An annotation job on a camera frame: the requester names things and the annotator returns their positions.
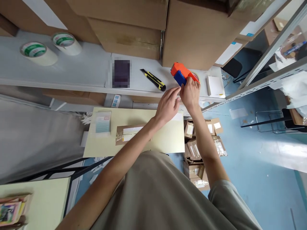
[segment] wall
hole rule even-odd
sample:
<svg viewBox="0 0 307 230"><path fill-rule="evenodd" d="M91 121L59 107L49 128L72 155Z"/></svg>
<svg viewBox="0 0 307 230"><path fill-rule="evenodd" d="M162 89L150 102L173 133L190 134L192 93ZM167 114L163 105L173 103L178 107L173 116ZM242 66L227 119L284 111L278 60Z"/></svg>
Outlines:
<svg viewBox="0 0 307 230"><path fill-rule="evenodd" d="M76 116L0 100L0 184L82 157Z"/></svg>

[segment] gray shirt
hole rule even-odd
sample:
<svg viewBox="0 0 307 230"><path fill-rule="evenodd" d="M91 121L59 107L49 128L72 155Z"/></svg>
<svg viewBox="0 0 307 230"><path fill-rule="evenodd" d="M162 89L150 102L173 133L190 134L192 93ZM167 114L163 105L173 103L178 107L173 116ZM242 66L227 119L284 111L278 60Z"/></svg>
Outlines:
<svg viewBox="0 0 307 230"><path fill-rule="evenodd" d="M102 229L261 229L226 180L207 199L163 153L146 151L118 185L91 230Z"/></svg>

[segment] packing tape roll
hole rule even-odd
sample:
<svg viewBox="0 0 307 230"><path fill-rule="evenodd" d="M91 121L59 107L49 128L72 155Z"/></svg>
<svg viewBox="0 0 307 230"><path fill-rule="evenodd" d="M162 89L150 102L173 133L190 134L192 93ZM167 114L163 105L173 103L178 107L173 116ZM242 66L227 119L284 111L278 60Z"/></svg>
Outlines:
<svg viewBox="0 0 307 230"><path fill-rule="evenodd" d="M56 33L51 40L60 51L67 55L75 56L82 51L79 42L69 33Z"/></svg>
<svg viewBox="0 0 307 230"><path fill-rule="evenodd" d="M22 45L20 53L25 58L41 66L53 65L58 61L57 55L40 42L29 42Z"/></svg>

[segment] table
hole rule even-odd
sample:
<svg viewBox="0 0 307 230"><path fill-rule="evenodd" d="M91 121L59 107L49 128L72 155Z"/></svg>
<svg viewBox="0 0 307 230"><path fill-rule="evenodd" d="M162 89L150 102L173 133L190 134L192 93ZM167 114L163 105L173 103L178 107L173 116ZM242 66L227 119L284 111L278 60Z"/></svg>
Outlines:
<svg viewBox="0 0 307 230"><path fill-rule="evenodd" d="M96 112L100 111L112 112L110 137L96 137ZM156 110L95 107L83 157L115 156L115 154L123 147L123 145L115 145L117 126L146 124L155 114ZM163 153L184 152L185 140L183 116L178 120L169 121L153 136L151 141L147 143L143 150L155 150Z"/></svg>
<svg viewBox="0 0 307 230"><path fill-rule="evenodd" d="M63 219L70 178L0 185L0 197L33 193L27 230L54 230Z"/></svg>

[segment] white shelf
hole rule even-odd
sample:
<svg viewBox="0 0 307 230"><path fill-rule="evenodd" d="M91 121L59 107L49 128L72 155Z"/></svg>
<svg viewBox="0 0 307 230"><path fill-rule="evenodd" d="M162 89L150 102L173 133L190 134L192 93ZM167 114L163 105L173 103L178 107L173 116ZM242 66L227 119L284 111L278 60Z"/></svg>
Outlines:
<svg viewBox="0 0 307 230"><path fill-rule="evenodd" d="M58 55L58 62L52 66L39 66L24 58L19 48L26 42L44 43ZM79 90L121 95L161 97L163 93L149 81L140 69L152 72L162 80L167 88L178 86L170 74L170 68L162 67L156 60L107 53L102 46L80 42L82 52L68 56L58 50L47 35L19 31L17 36L0 37L0 84ZM112 64L115 58L130 60L130 88L109 88L112 80ZM200 100L222 102L222 98L209 97L206 77L208 74L220 77L221 69L213 66L209 71L192 70L201 82Z"/></svg>

